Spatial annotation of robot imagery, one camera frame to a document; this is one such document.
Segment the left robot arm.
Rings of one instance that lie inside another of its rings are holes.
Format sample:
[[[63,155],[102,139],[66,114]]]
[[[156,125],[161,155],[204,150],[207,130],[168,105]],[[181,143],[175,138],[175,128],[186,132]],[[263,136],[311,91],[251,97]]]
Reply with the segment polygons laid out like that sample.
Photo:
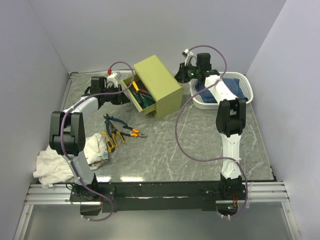
[[[119,84],[119,77],[118,72],[108,77],[91,77],[90,86],[74,105],[63,111],[54,111],[50,117],[49,146],[71,169],[75,194],[88,201],[94,201],[102,194],[84,153],[85,120],[104,103],[121,105],[129,102]]]

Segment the long green screwdriver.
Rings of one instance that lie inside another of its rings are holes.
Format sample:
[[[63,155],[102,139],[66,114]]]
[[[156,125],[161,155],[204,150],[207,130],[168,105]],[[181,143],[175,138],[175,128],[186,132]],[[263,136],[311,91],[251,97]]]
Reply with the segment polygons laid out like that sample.
[[[144,93],[140,93],[140,95],[141,95],[143,98],[145,98],[145,99],[147,99],[148,101],[150,101],[152,104],[155,103],[155,100],[152,98],[151,95],[149,95],[149,94],[144,94]]]

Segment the green stubby screwdriver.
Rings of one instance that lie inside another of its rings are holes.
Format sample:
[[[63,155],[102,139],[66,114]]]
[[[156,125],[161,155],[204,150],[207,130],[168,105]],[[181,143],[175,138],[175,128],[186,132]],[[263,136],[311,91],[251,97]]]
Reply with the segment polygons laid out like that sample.
[[[139,103],[139,105],[140,105],[143,109],[147,107],[147,106],[145,105],[144,99],[142,98],[142,96],[141,96],[138,92],[134,92],[134,93],[133,93],[133,96],[134,96],[135,100]]]

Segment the small green screwdriver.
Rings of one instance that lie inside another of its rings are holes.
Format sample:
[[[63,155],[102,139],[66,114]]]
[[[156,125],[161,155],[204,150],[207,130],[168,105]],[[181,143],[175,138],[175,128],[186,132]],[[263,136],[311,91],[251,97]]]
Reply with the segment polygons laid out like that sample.
[[[147,107],[150,106],[150,103],[148,102],[147,99],[142,98],[142,106],[143,106],[144,108],[147,108]]]

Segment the blue handled pliers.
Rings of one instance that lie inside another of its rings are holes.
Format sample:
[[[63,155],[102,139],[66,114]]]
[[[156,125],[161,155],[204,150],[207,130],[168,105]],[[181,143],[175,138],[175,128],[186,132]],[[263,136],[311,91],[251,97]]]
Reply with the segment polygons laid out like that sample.
[[[126,122],[124,122],[118,118],[115,118],[113,116],[109,116],[108,114],[104,115],[103,118],[105,119],[104,122],[105,122],[105,126],[106,126],[106,132],[109,137],[112,137],[113,133],[116,134],[116,132],[118,131],[118,129],[114,125],[114,122],[122,124],[123,127],[128,126],[128,124]]]

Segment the yellow handled screwdriver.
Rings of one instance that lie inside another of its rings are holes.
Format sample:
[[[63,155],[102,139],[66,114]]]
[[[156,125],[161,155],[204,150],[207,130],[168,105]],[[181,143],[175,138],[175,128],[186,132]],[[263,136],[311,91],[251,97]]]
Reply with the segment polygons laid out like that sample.
[[[137,93],[142,93],[142,90],[138,87],[137,83],[133,80],[132,85]]]

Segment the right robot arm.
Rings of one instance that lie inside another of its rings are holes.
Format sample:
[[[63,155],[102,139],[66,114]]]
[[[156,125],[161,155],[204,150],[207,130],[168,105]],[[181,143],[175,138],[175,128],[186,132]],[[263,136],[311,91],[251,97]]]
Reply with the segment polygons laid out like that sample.
[[[217,101],[216,128],[222,139],[224,157],[219,195],[228,200],[242,192],[242,174],[238,163],[240,161],[240,141],[246,126],[246,100],[239,98],[223,82],[220,73],[212,69],[211,55],[186,49],[182,52],[185,61],[179,65],[175,79],[179,83],[198,80],[208,88]]]

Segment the green metal drawer cabinet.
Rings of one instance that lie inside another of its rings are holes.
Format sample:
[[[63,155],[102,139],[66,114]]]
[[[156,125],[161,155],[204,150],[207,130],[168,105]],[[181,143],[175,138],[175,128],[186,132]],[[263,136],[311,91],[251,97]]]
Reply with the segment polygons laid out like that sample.
[[[133,65],[134,77],[121,80],[122,88],[128,88],[124,94],[131,100],[138,111],[144,115],[153,113],[157,119],[162,119],[176,111],[182,104],[183,88],[172,73],[156,56],[150,56]],[[148,106],[139,103],[134,93],[136,88],[130,85],[134,80],[138,89],[147,91],[154,100]]]

